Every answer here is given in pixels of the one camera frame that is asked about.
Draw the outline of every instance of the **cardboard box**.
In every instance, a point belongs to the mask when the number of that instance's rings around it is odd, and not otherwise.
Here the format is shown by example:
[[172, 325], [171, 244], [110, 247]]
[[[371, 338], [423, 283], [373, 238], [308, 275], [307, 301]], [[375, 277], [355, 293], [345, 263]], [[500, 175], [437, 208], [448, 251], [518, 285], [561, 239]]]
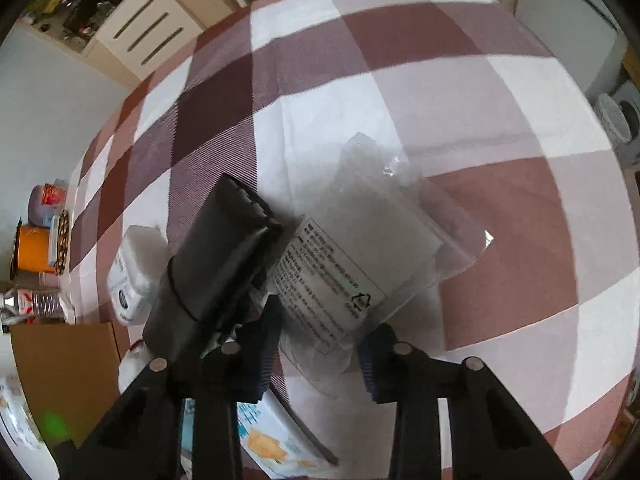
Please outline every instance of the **cardboard box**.
[[22, 389], [45, 443], [51, 449], [71, 439], [80, 446], [120, 397], [114, 327], [20, 324], [11, 328], [11, 339]]

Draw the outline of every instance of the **red and white checkered cloth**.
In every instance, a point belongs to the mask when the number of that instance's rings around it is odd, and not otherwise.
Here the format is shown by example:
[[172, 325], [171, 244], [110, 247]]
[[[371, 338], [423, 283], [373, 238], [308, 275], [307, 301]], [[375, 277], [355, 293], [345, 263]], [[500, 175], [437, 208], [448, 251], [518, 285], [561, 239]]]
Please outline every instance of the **red and white checkered cloth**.
[[[175, 250], [223, 172], [283, 218], [302, 215], [357, 132], [406, 154], [495, 236], [440, 299], [394, 317], [399, 337], [484, 359], [583, 478], [634, 366], [636, 231], [588, 102], [495, 0], [259, 0], [188, 44], [72, 177], [64, 287], [79, 321], [110, 316], [106, 275], [129, 225], [159, 228]], [[340, 458], [337, 478], [384, 478], [395, 408], [373, 404], [358, 372], [328, 396], [282, 367], [291, 407]]]

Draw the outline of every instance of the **orange container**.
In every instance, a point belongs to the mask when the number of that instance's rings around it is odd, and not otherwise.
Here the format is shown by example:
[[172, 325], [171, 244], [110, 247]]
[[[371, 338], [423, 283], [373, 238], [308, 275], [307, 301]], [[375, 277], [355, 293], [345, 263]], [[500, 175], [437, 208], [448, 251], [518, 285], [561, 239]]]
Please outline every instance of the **orange container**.
[[29, 272], [55, 272], [47, 265], [49, 259], [49, 229], [23, 225], [16, 240], [18, 269]]

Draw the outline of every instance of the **plastic bag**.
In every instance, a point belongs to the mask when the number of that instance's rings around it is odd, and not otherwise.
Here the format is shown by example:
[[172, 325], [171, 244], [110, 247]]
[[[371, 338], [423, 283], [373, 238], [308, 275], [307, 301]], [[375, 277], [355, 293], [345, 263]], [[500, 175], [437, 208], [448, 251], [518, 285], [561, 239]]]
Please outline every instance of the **plastic bag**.
[[449, 196], [364, 134], [270, 275], [287, 313], [281, 348], [312, 383], [412, 297], [470, 267], [492, 237]]
[[0, 418], [10, 421], [12, 430], [7, 427], [7, 431], [18, 442], [29, 449], [44, 447], [38, 427], [27, 406], [20, 379], [15, 374], [0, 378]]

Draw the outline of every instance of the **white plastic container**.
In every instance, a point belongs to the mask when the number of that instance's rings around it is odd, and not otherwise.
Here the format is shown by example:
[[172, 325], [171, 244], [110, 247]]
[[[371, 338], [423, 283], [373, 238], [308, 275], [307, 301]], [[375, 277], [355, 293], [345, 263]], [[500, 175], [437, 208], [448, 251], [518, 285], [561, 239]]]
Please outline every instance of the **white plastic container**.
[[169, 248], [159, 230], [139, 225], [127, 229], [107, 276], [111, 304], [119, 322], [145, 323], [169, 257]]

